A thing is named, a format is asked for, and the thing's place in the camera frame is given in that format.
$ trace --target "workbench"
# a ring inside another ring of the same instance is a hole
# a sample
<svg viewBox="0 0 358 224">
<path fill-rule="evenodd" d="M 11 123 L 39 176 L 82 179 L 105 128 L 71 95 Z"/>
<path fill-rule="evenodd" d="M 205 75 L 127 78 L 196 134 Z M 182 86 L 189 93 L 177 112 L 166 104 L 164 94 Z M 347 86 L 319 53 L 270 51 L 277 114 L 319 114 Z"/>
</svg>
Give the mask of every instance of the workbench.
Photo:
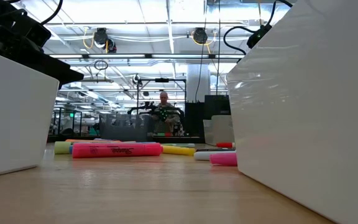
<svg viewBox="0 0 358 224">
<path fill-rule="evenodd" d="M 0 223 L 331 223 L 240 173 L 191 156 L 75 159 L 0 175 Z"/>
</svg>

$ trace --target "black cable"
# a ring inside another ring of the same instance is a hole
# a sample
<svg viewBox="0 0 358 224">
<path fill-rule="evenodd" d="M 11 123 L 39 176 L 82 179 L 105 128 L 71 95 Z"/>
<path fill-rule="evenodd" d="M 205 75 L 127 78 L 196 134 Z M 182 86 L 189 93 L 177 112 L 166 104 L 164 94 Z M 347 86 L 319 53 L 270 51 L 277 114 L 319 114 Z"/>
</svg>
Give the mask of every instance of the black cable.
<svg viewBox="0 0 358 224">
<path fill-rule="evenodd" d="M 204 31 L 205 31 L 205 28 L 206 28 L 206 9 L 205 9 L 204 15 L 205 15 L 205 21 L 204 21 Z M 196 95 L 195 95 L 196 103 L 197 103 L 198 88 L 200 87 L 200 81 L 201 81 L 201 68 L 203 67 L 204 45 L 205 44 L 203 44 L 203 48 L 201 49 L 200 74 L 198 75 L 198 84 L 197 84 L 197 90 L 196 90 Z"/>
<path fill-rule="evenodd" d="M 49 21 L 51 21 L 59 13 L 60 9 L 62 8 L 62 5 L 63 5 L 63 0 L 59 0 L 59 4 L 57 5 L 55 12 L 50 17 L 48 17 L 48 19 L 42 21 L 41 25 L 45 25 Z"/>
<path fill-rule="evenodd" d="M 274 1 L 274 3 L 273 3 L 273 8 L 272 8 L 272 13 L 271 13 L 271 15 L 270 15 L 270 19 L 268 20 L 266 26 L 267 26 L 267 25 L 270 25 L 270 23 L 272 22 L 272 19 L 273 19 L 273 16 L 274 16 L 274 11 L 276 10 L 276 3 L 277 3 L 278 1 L 279 1 L 279 2 L 282 2 L 282 3 L 284 3 L 284 4 L 286 4 L 288 7 L 292 7 L 292 4 L 289 3 L 289 2 L 286 1 L 286 0 L 276 0 L 276 1 Z"/>
<path fill-rule="evenodd" d="M 274 1 L 272 13 L 271 13 L 271 15 L 270 15 L 270 19 L 268 20 L 268 22 L 267 22 L 267 24 L 266 24 L 265 26 L 270 25 L 270 23 L 271 23 L 271 21 L 272 21 L 272 19 L 273 19 L 273 16 L 274 16 L 274 11 L 275 11 L 275 9 L 276 9 L 276 4 L 277 4 L 277 2 L 282 2 L 282 3 L 286 4 L 288 7 L 292 7 L 292 4 L 289 3 L 289 2 L 286 1 L 286 0 L 276 0 L 276 1 Z M 227 36 L 227 34 L 228 34 L 230 31 L 234 30 L 234 29 L 243 29 L 243 30 L 248 31 L 248 32 L 251 32 L 251 33 L 255 33 L 256 31 L 250 30 L 250 29 L 245 28 L 245 27 L 242 27 L 242 26 L 235 26 L 235 27 L 230 28 L 228 31 L 226 31 L 226 33 L 225 33 L 224 36 L 223 36 L 223 42 L 224 42 L 224 44 L 226 44 L 226 46 L 230 47 L 231 49 L 238 50 L 238 51 L 242 52 L 242 53 L 244 54 L 244 56 L 245 56 L 245 55 L 246 55 L 246 52 L 245 52 L 244 50 L 242 50 L 242 49 L 240 49 L 240 48 L 238 48 L 238 47 L 232 46 L 232 45 L 230 45 L 230 44 L 226 41 L 226 36 Z"/>
<path fill-rule="evenodd" d="M 231 49 L 238 50 L 238 51 L 242 52 L 242 53 L 244 54 L 244 56 L 245 56 L 245 55 L 247 55 L 247 53 L 245 52 L 245 50 L 242 50 L 242 49 L 240 49 L 240 48 L 238 48 L 238 47 L 235 47 L 235 46 L 233 46 L 233 45 L 230 45 L 230 44 L 226 41 L 226 36 L 228 35 L 228 33 L 229 33 L 230 31 L 232 31 L 232 30 L 234 30 L 234 29 L 243 29 L 243 30 L 248 31 L 248 32 L 251 32 L 251 33 L 254 33 L 255 31 L 252 31 L 252 30 L 247 29 L 247 28 L 242 27 L 242 26 L 235 26 L 235 27 L 230 28 L 228 31 L 226 31 L 226 33 L 225 33 L 224 36 L 223 36 L 223 42 L 224 42 L 224 44 L 226 44 L 226 46 L 230 47 Z"/>
<path fill-rule="evenodd" d="M 219 47 L 218 47 L 218 69 L 216 74 L 216 95 L 218 95 L 218 84 L 219 84 L 219 67 L 221 66 L 221 0 L 218 2 L 219 9 Z"/>
</svg>

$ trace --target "marker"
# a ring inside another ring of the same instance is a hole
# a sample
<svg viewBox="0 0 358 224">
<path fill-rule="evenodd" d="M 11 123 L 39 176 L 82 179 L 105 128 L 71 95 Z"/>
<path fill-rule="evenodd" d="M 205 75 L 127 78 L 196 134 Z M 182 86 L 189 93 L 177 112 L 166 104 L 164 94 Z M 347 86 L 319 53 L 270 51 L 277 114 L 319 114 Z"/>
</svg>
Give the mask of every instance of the marker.
<svg viewBox="0 0 358 224">
<path fill-rule="evenodd" d="M 73 158 L 118 157 L 118 156 L 159 156 L 162 147 L 154 144 L 74 144 Z"/>
<path fill-rule="evenodd" d="M 219 153 L 236 153 L 235 151 L 209 151 L 209 152 L 196 152 L 194 153 L 194 159 L 198 161 L 209 161 L 209 157 L 212 154 L 219 154 Z"/>
<path fill-rule="evenodd" d="M 215 149 L 197 149 L 196 152 L 227 152 L 227 151 L 235 151 L 233 148 L 215 148 Z"/>
<path fill-rule="evenodd" d="M 193 143 L 174 143 L 174 144 L 162 144 L 163 146 L 177 146 L 177 147 L 196 147 Z"/>
<path fill-rule="evenodd" d="M 235 147 L 236 144 L 234 142 L 218 142 L 216 143 L 217 147 Z"/>
<path fill-rule="evenodd" d="M 166 154 L 192 156 L 196 151 L 196 149 L 187 148 L 187 147 L 176 147 L 176 146 L 162 146 L 162 147 L 163 147 L 163 153 Z"/>
<path fill-rule="evenodd" d="M 218 153 L 209 156 L 212 165 L 237 166 L 236 153 Z"/>
<path fill-rule="evenodd" d="M 75 143 L 112 143 L 112 142 L 119 142 L 119 141 L 106 141 L 106 140 L 73 140 L 68 139 L 70 141 L 57 141 L 55 142 L 55 154 L 71 154 L 70 153 L 70 146 Z"/>
</svg>

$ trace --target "cable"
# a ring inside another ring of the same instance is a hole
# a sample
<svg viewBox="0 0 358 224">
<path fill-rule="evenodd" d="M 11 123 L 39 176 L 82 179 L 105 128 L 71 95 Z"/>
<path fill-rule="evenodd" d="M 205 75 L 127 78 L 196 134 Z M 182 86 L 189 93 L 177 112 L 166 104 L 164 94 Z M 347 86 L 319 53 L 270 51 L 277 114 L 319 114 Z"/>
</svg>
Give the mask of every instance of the cable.
<svg viewBox="0 0 358 224">
<path fill-rule="evenodd" d="M 206 9 L 204 11 L 204 15 L 205 15 L 205 22 L 204 22 L 204 30 L 205 30 L 205 28 L 206 28 Z M 198 75 L 198 84 L 197 84 L 197 90 L 196 90 L 196 95 L 195 95 L 196 103 L 197 103 L 198 88 L 200 87 L 200 81 L 201 81 L 201 68 L 203 67 L 203 54 L 204 54 L 204 44 L 203 44 L 203 48 L 201 49 L 200 74 Z"/>
<path fill-rule="evenodd" d="M 284 4 L 286 4 L 288 7 L 292 7 L 292 4 L 289 3 L 289 2 L 286 1 L 286 0 L 276 0 L 276 1 L 274 1 L 274 3 L 273 3 L 273 8 L 272 8 L 272 14 L 270 15 L 270 19 L 268 20 L 266 26 L 267 26 L 267 25 L 270 25 L 270 23 L 272 22 L 272 19 L 273 19 L 273 16 L 274 16 L 274 11 L 276 10 L 276 3 L 277 3 L 278 1 L 279 1 L 279 2 L 282 2 L 282 3 L 284 3 Z"/>
<path fill-rule="evenodd" d="M 277 2 L 282 2 L 282 3 L 286 4 L 288 7 L 292 7 L 292 4 L 289 3 L 289 2 L 286 1 L 286 0 L 276 0 L 276 1 L 274 1 L 272 13 L 271 13 L 271 15 L 270 15 L 270 19 L 268 20 L 268 22 L 267 22 L 267 24 L 266 24 L 265 26 L 269 26 L 269 25 L 270 25 L 270 23 L 271 23 L 271 21 L 272 21 L 272 19 L 273 19 L 273 16 L 274 16 L 274 11 L 275 11 L 275 9 L 276 9 L 276 4 L 277 4 Z M 255 32 L 257 32 L 257 31 L 253 31 L 253 30 L 250 30 L 250 29 L 245 28 L 245 27 L 242 27 L 242 26 L 235 26 L 235 27 L 230 28 L 228 31 L 226 31 L 226 33 L 225 33 L 224 36 L 223 36 L 223 42 L 224 42 L 224 44 L 226 44 L 226 46 L 230 47 L 231 49 L 238 50 L 238 51 L 242 52 L 244 55 L 247 55 L 247 53 L 246 53 L 244 50 L 242 50 L 242 49 L 240 49 L 240 48 L 238 48 L 238 47 L 232 46 L 232 45 L 228 44 L 228 42 L 226 41 L 226 36 L 228 35 L 228 33 L 229 33 L 230 31 L 232 31 L 232 30 L 234 30 L 234 29 L 243 29 L 243 30 L 248 31 L 248 32 L 250 32 L 250 33 L 255 33 Z"/>
<path fill-rule="evenodd" d="M 230 47 L 231 49 L 238 50 L 238 51 L 242 52 L 242 53 L 244 54 L 244 56 L 245 56 L 245 55 L 247 55 L 247 53 L 245 52 L 245 50 L 242 50 L 242 49 L 240 49 L 240 48 L 238 48 L 238 47 L 235 47 L 235 46 L 233 46 L 233 45 L 230 45 L 230 44 L 226 41 L 226 36 L 228 35 L 228 33 L 229 33 L 230 31 L 232 31 L 232 30 L 234 30 L 234 29 L 243 29 L 243 30 L 248 31 L 248 32 L 251 32 L 251 33 L 254 33 L 255 31 L 252 31 L 252 30 L 247 29 L 247 28 L 242 27 L 242 26 L 235 26 L 235 27 L 230 28 L 228 31 L 226 31 L 226 33 L 225 33 L 224 36 L 223 36 L 223 42 L 224 42 L 224 44 L 226 44 L 226 46 Z"/>
<path fill-rule="evenodd" d="M 218 69 L 216 74 L 216 95 L 218 95 L 218 84 L 219 84 L 219 67 L 221 66 L 221 0 L 218 2 L 219 9 L 219 47 L 218 47 Z"/>
<path fill-rule="evenodd" d="M 205 43 L 205 44 L 199 44 L 199 43 L 197 43 L 196 42 L 196 40 L 194 39 L 194 31 L 191 33 L 191 38 L 193 39 L 193 42 L 195 43 L 195 44 L 197 44 L 197 45 L 206 45 L 206 48 L 208 49 L 208 53 L 209 54 L 211 54 L 211 49 L 209 49 L 209 45 L 210 44 L 212 44 L 212 42 L 214 42 L 213 40 L 211 41 L 211 42 L 209 42 L 209 43 Z"/>
<path fill-rule="evenodd" d="M 63 0 L 59 0 L 59 4 L 57 5 L 55 12 L 50 17 L 48 17 L 48 19 L 42 21 L 41 25 L 45 25 L 49 21 L 51 21 L 59 13 L 60 9 L 62 8 L 62 5 L 63 5 Z"/>
<path fill-rule="evenodd" d="M 91 49 L 91 48 L 93 47 L 93 42 L 94 42 L 94 33 L 92 34 L 92 43 L 91 43 L 91 46 L 89 47 L 89 46 L 85 43 L 86 31 L 88 31 L 88 28 L 87 28 L 87 27 L 85 27 L 84 39 L 82 40 L 82 43 L 84 43 L 84 46 L 85 46 L 87 49 Z"/>
</svg>

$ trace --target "man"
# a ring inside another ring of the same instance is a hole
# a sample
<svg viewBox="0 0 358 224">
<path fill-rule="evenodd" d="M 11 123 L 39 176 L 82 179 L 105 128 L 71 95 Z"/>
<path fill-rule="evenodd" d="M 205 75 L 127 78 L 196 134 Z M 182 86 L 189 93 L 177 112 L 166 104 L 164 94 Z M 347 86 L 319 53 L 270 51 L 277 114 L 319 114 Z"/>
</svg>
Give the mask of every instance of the man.
<svg viewBox="0 0 358 224">
<path fill-rule="evenodd" d="M 159 108 L 164 107 L 174 107 L 170 103 L 168 103 L 168 93 L 161 92 L 160 93 L 160 103 L 157 105 L 157 109 L 155 111 L 159 111 Z M 179 116 L 170 114 L 165 121 L 161 121 L 157 115 L 153 115 L 153 119 L 155 120 L 154 124 L 154 132 L 155 133 L 172 133 L 173 125 L 179 122 Z"/>
</svg>

